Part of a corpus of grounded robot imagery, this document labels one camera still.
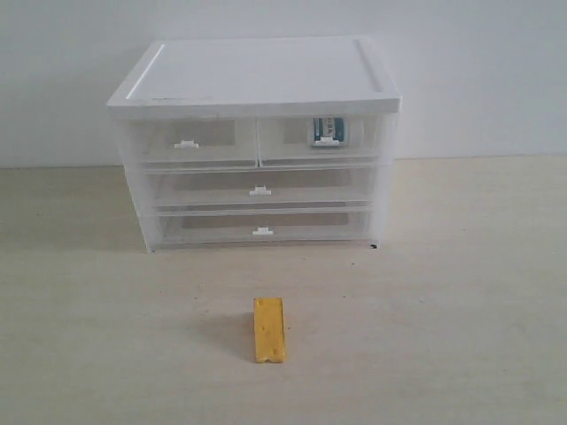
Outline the yellow cheese wedge toy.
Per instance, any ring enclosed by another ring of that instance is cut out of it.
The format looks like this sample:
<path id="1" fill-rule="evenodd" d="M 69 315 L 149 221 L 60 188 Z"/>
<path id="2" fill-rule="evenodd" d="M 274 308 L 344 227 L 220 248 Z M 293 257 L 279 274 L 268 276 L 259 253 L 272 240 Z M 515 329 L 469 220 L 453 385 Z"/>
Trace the yellow cheese wedge toy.
<path id="1" fill-rule="evenodd" d="M 258 297 L 253 301 L 255 359 L 258 363 L 286 360 L 283 300 Z"/>

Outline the white bottle teal label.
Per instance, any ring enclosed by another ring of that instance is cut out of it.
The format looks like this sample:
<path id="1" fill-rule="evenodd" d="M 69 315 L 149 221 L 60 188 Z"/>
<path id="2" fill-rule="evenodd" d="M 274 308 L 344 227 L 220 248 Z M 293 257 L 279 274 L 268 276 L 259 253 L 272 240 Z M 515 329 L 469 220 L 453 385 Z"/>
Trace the white bottle teal label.
<path id="1" fill-rule="evenodd" d="M 308 143 L 313 148 L 337 148 L 359 146 L 364 137 L 360 120 L 344 117 L 313 118 Z"/>

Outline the middle wide clear drawer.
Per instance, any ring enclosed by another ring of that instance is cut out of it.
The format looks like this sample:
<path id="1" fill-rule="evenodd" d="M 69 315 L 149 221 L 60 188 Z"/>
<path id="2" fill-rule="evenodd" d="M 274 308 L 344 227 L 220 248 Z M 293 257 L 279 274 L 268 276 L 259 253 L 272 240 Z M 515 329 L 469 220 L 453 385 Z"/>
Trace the middle wide clear drawer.
<path id="1" fill-rule="evenodd" d="M 260 170 L 235 173 L 155 174 L 150 199 L 157 207 L 250 203 L 369 201 L 372 168 Z"/>

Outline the bottom wide clear drawer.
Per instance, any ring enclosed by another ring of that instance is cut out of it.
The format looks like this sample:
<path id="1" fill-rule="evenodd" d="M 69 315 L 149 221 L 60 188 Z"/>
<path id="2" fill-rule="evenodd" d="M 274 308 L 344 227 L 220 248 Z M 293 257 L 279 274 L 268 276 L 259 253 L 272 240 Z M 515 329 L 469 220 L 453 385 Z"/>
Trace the bottom wide clear drawer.
<path id="1" fill-rule="evenodd" d="M 370 213 L 363 210 L 305 210 L 238 215 L 164 216 L 159 243 L 251 243 L 372 240 Z"/>

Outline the wide clear drawer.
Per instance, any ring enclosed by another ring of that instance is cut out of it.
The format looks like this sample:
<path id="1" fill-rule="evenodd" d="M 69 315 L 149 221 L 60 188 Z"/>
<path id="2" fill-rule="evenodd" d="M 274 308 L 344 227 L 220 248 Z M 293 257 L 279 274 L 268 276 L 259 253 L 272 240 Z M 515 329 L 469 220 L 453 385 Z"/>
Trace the wide clear drawer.
<path id="1" fill-rule="evenodd" d="M 370 213 L 363 210 L 305 210 L 238 215 L 164 216 L 159 243 L 251 243 L 372 240 Z"/>
<path id="2" fill-rule="evenodd" d="M 260 170 L 235 173 L 155 174 L 150 199 L 157 207 L 250 203 L 369 201 L 372 168 Z"/>

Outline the white plastic drawer cabinet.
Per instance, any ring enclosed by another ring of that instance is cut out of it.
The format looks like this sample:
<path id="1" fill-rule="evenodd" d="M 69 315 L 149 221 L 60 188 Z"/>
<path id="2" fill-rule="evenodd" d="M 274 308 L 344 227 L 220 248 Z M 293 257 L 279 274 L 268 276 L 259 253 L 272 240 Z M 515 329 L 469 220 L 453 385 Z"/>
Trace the white plastic drawer cabinet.
<path id="1" fill-rule="evenodd" d="M 321 36 L 235 40 L 172 40 L 153 43 L 109 98 L 122 164 L 148 251 L 208 244 L 164 245 L 164 216 L 238 215 L 279 210 L 363 210 L 370 213 L 372 240 L 352 240 L 377 248 L 384 234 L 393 151 L 401 95 L 367 37 Z M 377 161 L 327 166 L 263 166 L 258 122 L 299 117 L 377 117 Z M 154 168 L 141 162 L 137 137 L 152 122 L 169 120 L 254 120 L 254 167 Z M 363 168 L 375 170 L 369 201 L 250 203 L 157 207 L 150 199 L 155 174 L 235 173 L 260 170 Z M 339 242 L 287 241 L 263 243 Z"/>

